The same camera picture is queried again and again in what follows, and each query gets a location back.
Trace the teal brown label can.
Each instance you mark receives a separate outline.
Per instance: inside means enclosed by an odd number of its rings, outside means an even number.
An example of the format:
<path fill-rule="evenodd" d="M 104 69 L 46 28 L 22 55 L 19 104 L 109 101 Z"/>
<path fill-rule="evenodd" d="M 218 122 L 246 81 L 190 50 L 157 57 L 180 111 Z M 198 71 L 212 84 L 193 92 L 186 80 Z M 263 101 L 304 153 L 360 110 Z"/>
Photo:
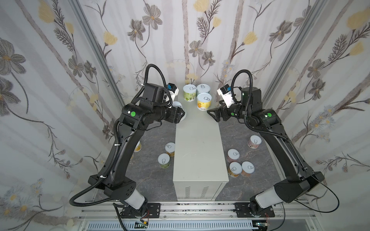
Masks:
<path fill-rule="evenodd" d="M 199 84 L 197 86 L 197 95 L 201 93 L 210 93 L 211 87 L 207 84 Z"/>

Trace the green label can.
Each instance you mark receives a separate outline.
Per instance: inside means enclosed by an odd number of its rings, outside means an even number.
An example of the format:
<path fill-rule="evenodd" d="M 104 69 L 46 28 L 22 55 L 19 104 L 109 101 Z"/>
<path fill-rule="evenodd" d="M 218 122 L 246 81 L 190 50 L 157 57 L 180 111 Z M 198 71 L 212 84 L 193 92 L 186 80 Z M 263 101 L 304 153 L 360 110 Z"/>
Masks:
<path fill-rule="evenodd" d="M 192 84 L 187 84 L 183 87 L 183 97 L 187 102 L 192 102 L 196 99 L 197 87 Z"/>

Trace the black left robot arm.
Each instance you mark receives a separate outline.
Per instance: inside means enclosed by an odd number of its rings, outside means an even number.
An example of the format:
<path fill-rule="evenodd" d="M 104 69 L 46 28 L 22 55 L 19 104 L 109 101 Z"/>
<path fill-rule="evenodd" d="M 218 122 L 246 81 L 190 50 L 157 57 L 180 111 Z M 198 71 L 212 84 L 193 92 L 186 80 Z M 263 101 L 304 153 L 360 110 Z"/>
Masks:
<path fill-rule="evenodd" d="M 176 91 L 177 87 L 166 83 L 162 71 L 155 64 L 147 65 L 142 88 L 131 103 L 123 107 L 120 117 L 113 124 L 115 142 L 106 163 L 98 174 L 89 177 L 88 188 L 70 198 L 71 206 L 89 207 L 119 201 L 129 205 L 139 215 L 146 212 L 147 199 L 136 189 L 136 182 L 126 177 L 126 171 L 136 145 L 150 124 L 155 121 L 178 124 L 185 116 L 182 108 L 172 104 Z M 76 201 L 93 189 L 102 190 L 107 198 L 85 203 Z"/>

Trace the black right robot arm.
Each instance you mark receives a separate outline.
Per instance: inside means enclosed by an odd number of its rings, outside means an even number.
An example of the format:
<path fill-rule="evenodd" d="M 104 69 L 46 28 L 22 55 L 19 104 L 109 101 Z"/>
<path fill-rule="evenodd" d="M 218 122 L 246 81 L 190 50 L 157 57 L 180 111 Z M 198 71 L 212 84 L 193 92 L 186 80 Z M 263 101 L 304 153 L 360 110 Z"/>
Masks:
<path fill-rule="evenodd" d="M 270 211 L 273 205 L 290 203 L 323 184 L 324 174 L 314 171 L 304 161 L 287 135 L 281 119 L 273 109 L 264 109 L 261 90 L 253 86 L 252 73 L 247 69 L 238 71 L 230 85 L 219 89 L 223 94 L 220 106 L 207 113 L 216 121 L 234 117 L 242 119 L 251 131 L 259 133 L 267 142 L 280 163 L 285 179 L 250 198 L 244 211 L 259 217 Z"/>

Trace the yellow can behind left arm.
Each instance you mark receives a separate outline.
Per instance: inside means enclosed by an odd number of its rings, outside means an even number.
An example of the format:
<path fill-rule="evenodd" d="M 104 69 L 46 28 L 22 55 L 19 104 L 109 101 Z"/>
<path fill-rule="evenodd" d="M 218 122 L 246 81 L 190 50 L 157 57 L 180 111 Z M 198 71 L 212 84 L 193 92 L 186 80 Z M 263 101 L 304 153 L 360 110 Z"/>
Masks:
<path fill-rule="evenodd" d="M 134 149 L 134 152 L 137 153 L 137 152 L 140 152 L 142 149 L 142 144 L 141 142 L 139 141 Z"/>

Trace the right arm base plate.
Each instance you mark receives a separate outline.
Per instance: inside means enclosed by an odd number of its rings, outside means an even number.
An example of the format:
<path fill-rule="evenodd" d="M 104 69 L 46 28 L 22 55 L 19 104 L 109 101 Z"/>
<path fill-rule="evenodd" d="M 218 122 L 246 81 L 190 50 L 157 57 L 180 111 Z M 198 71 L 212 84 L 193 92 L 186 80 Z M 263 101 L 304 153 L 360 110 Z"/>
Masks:
<path fill-rule="evenodd" d="M 255 202 L 235 203 L 235 212 L 238 218 L 274 218 L 272 207 L 261 208 Z"/>

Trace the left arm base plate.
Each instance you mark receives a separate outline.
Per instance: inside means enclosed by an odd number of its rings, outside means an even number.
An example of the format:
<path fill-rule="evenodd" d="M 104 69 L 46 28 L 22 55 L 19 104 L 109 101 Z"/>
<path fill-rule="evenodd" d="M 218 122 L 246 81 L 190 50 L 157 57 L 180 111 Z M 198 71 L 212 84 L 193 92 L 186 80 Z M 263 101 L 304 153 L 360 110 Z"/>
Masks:
<path fill-rule="evenodd" d="M 129 205 L 124 205 L 122 209 L 119 209 L 121 218 L 159 218 L 161 212 L 160 203 L 148 203 L 144 204 L 144 210 L 136 210 Z"/>

